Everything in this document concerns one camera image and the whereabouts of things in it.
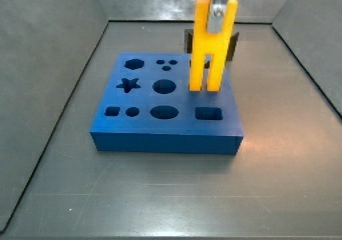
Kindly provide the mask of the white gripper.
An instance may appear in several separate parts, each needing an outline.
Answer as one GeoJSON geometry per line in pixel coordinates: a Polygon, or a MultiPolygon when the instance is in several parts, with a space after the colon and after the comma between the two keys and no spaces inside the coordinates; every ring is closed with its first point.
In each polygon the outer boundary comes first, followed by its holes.
{"type": "Polygon", "coordinates": [[[225,19],[228,0],[212,0],[208,16],[208,32],[220,33],[225,19]]]}

